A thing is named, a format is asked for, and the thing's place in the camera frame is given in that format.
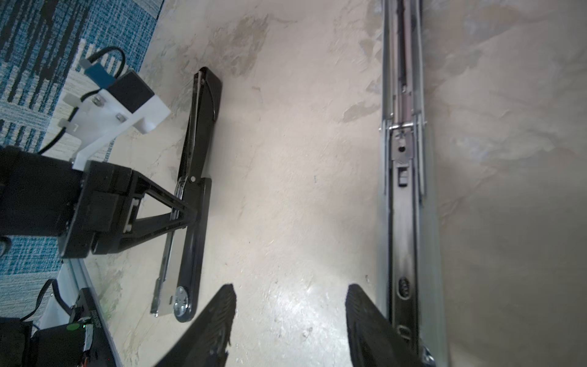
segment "cable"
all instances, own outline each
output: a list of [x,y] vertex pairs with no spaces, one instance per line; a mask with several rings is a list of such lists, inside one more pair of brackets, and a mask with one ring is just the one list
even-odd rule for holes
[[124,54],[124,51],[122,51],[122,49],[120,47],[108,46],[108,47],[103,48],[103,49],[99,50],[98,52],[95,52],[95,53],[91,54],[90,56],[88,56],[87,60],[91,63],[95,63],[99,58],[101,58],[102,56],[104,56],[105,54],[107,54],[111,51],[118,51],[122,55],[122,61],[120,62],[120,66],[118,67],[118,71],[116,72],[116,74],[114,74],[114,77],[116,79],[118,79],[120,74],[122,74],[122,69],[124,69],[124,66],[126,65],[126,55]]
[[45,292],[47,291],[47,289],[49,288],[50,285],[53,286],[53,295],[55,296],[55,300],[57,301],[57,303],[61,306],[61,308],[63,308],[63,310],[65,312],[68,313],[68,315],[71,316],[71,314],[73,313],[73,309],[71,307],[69,307],[67,305],[67,303],[65,303],[63,298],[61,298],[61,294],[59,293],[59,287],[57,286],[57,279],[49,279],[45,282],[45,284],[43,285],[43,288],[41,288],[41,291],[39,292],[39,295],[37,296],[37,302],[36,302],[35,309],[27,316],[21,318],[21,321],[24,321],[35,314],[36,310],[39,309],[39,306],[41,305],[41,302],[43,301],[43,296],[45,295]]
[[[100,91],[100,89],[96,89],[96,90],[93,90],[93,91],[91,91],[91,92],[87,92],[86,94],[84,94],[84,95],[83,95],[83,96],[80,98],[80,100],[83,102],[83,101],[85,101],[85,100],[86,100],[86,99],[87,99],[89,96],[93,96],[93,95],[95,95],[96,93],[98,93],[99,91]],[[70,121],[70,122],[71,122],[71,120],[72,120],[72,119],[73,119],[73,117],[75,116],[75,114],[76,114],[77,110],[78,110],[78,108],[77,108],[77,107],[75,107],[75,108],[73,109],[73,111],[71,112],[71,114],[70,114],[70,115],[69,115],[69,117],[68,117],[68,121]],[[51,140],[51,141],[50,141],[50,142],[49,142],[47,145],[45,145],[45,147],[44,147],[43,149],[39,150],[39,151],[37,152],[37,154],[43,154],[44,152],[46,152],[46,151],[48,151],[49,149],[51,149],[51,148],[52,148],[52,147],[53,147],[53,146],[54,146],[54,145],[55,145],[55,144],[56,144],[56,143],[59,141],[59,139],[61,139],[61,138],[63,137],[63,135],[65,134],[65,130],[66,130],[66,128],[65,128],[65,127],[62,127],[62,128],[61,128],[61,130],[59,131],[59,133],[58,133],[58,134],[57,134],[57,135],[56,135],[56,136],[53,138],[53,140]]]

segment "green sticker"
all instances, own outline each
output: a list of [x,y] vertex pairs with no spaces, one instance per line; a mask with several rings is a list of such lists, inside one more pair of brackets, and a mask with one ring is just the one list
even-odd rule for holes
[[79,329],[79,324],[78,324],[78,323],[75,323],[75,324],[69,324],[69,325],[67,326],[67,330],[69,330],[69,331],[74,331],[74,330],[77,330],[77,329]]

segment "screw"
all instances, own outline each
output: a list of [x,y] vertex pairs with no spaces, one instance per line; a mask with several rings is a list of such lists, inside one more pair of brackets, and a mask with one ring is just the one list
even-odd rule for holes
[[92,102],[94,103],[94,105],[98,107],[104,106],[104,101],[100,96],[95,96],[94,98],[92,98]]

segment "blue carpet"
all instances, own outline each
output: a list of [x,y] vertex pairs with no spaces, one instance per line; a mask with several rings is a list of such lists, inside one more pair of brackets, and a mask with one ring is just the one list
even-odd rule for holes
[[[80,74],[77,62],[94,50],[119,46],[128,67],[138,71],[155,30],[157,5],[160,0],[0,1],[0,144],[38,151],[64,86],[79,85],[71,81],[80,79],[72,78]],[[102,59],[108,70],[117,62],[116,52]],[[108,156],[107,147],[100,158]],[[11,316],[15,304],[31,298],[30,289],[43,285],[38,275],[46,280],[61,263],[54,238],[14,236],[12,241],[0,258],[0,283],[18,276],[21,291],[0,294],[1,316]],[[23,287],[26,274],[31,283]]]

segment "blue and white patterned carpet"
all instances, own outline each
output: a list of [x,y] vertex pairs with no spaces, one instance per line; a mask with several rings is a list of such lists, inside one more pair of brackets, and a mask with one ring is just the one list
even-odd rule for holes
[[[82,95],[95,85],[77,66],[95,50],[124,49],[127,67],[139,70],[163,0],[4,0],[0,2],[0,144],[38,151],[58,132],[71,107],[65,93]],[[102,58],[107,70],[120,55]],[[62,139],[48,156],[68,159],[78,142]],[[107,160],[109,147],[95,155]],[[60,267],[54,238],[12,239],[0,258],[0,315],[17,317]]]

